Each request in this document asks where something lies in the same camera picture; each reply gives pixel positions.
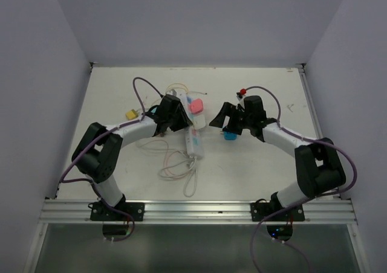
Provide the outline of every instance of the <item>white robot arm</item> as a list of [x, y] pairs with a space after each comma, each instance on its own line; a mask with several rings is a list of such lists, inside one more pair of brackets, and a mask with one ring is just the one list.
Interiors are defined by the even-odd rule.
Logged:
[[[248, 96], [237, 93], [237, 106], [225, 102], [219, 114], [210, 122], [210, 126], [223, 128], [223, 131], [242, 134], [243, 129], [250, 130], [252, 136], [262, 142], [272, 144], [294, 157], [296, 162], [297, 181], [281, 191], [273, 193], [270, 206], [257, 202], [260, 215], [269, 214], [289, 207], [298, 202], [313, 199], [345, 183], [346, 177], [337, 152], [321, 143], [330, 143], [328, 138], [319, 143], [311, 143], [310, 138], [303, 137], [290, 129], [279, 127], [277, 120], [267, 118], [260, 96]], [[225, 118], [229, 118], [226, 127]]]
[[74, 161], [85, 147], [99, 135], [115, 127], [122, 127], [103, 137], [96, 145], [100, 150], [90, 148], [76, 163], [81, 173], [93, 180], [96, 193], [111, 207], [117, 208], [125, 202], [125, 196], [119, 190], [113, 177], [113, 171], [120, 150], [137, 140], [156, 136], [170, 128], [178, 131], [191, 125], [180, 99], [173, 95], [165, 95], [157, 108], [150, 108], [141, 121], [125, 127], [122, 125], [101, 125], [93, 123], [89, 126], [75, 149], [71, 158]]

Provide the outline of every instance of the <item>red object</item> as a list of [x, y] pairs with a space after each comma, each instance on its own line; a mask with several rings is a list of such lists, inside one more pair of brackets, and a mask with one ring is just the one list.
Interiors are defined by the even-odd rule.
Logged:
[[201, 99], [196, 99], [192, 101], [189, 105], [189, 109], [191, 110], [191, 113], [199, 114], [203, 111], [203, 101]]

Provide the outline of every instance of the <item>metal frame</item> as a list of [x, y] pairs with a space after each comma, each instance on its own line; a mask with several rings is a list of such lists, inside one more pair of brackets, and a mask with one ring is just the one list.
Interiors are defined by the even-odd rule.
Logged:
[[[322, 137], [316, 110], [305, 76], [304, 68], [296, 66], [317, 137]], [[95, 200], [46, 200], [39, 218], [36, 234], [25, 264], [24, 273], [34, 272], [50, 223], [102, 223], [90, 221], [88, 204]], [[194, 224], [194, 225], [256, 225], [252, 222], [250, 203], [254, 201], [139, 201], [145, 203], [144, 219], [140, 224]], [[303, 205], [305, 222], [297, 225], [347, 225], [354, 253], [361, 273], [369, 273], [369, 263], [357, 227], [351, 201], [341, 199], [314, 200]]]
[[39, 223], [36, 228], [34, 239], [32, 240], [31, 249], [28, 253], [27, 261], [24, 265], [23, 273], [32, 273], [35, 271], [37, 261], [42, 251], [44, 238], [47, 232], [47, 223]]
[[[42, 223], [102, 223], [90, 221], [88, 204], [95, 200], [47, 200], [39, 221]], [[145, 203], [145, 224], [254, 225], [250, 213], [253, 201], [139, 201]], [[355, 224], [351, 201], [312, 201], [304, 206], [308, 224]]]

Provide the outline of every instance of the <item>blue block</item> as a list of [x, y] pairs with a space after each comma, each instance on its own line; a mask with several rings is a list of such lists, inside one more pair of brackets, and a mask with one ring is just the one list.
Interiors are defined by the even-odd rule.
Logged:
[[236, 140], [236, 134], [230, 132], [223, 132], [223, 136], [225, 140]]

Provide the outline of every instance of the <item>yellow plug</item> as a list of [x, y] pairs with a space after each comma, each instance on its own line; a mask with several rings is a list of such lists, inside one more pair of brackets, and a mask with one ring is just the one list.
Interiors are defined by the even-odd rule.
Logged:
[[132, 109], [129, 112], [127, 112], [125, 116], [127, 117], [128, 120], [133, 120], [138, 117], [138, 113], [134, 109]]

